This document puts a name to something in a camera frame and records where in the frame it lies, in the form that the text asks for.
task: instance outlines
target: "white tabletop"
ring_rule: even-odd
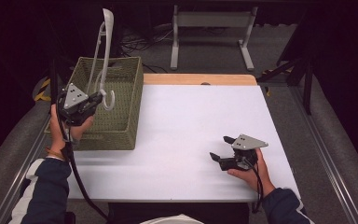
[[[144,85],[135,149],[76,151],[75,157],[93,200],[253,202],[256,193],[209,154],[232,157],[223,136],[240,133],[268,142],[262,151],[272,182],[299,195],[258,86]],[[69,198],[83,198],[73,175],[68,181]]]

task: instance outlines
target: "person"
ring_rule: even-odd
[[[72,137],[79,141],[93,122],[93,116],[79,127],[71,128]],[[51,147],[44,159],[36,160],[29,168],[26,179],[29,185],[12,211],[9,223],[64,223],[66,203],[69,194],[67,178],[72,170],[69,162],[61,153],[65,142],[57,119],[56,105],[51,106]],[[308,219],[302,202],[290,189],[275,188],[269,179],[263,154],[256,150],[258,162],[256,168],[263,183],[264,201],[262,206],[270,224],[313,223]],[[257,177],[253,171],[228,170],[244,180],[252,189],[257,190]],[[162,217],[143,223],[201,223],[196,219],[178,214],[176,217]]]

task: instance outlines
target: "black pants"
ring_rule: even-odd
[[[247,203],[110,203],[113,224],[139,224],[158,218],[184,214],[205,224],[248,224]]]

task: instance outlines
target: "green woven basket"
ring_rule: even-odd
[[[74,83],[84,92],[89,83],[92,61],[92,58],[79,58],[69,80],[69,83]],[[96,85],[96,90],[94,84],[102,69],[103,59],[98,59],[89,94],[99,89],[99,83]],[[80,146],[76,150],[134,149],[143,86],[144,72],[141,58],[109,59],[104,89],[107,92],[108,104],[111,101],[110,91],[115,92],[115,107],[111,111],[106,111],[102,105],[98,106],[93,125],[83,133]]]

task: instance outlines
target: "forearm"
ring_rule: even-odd
[[[263,201],[269,224],[313,223],[302,202],[290,189],[275,189]]]
[[[70,174],[66,161],[52,158],[35,161],[26,176],[31,183],[13,209],[10,223],[63,223]]]

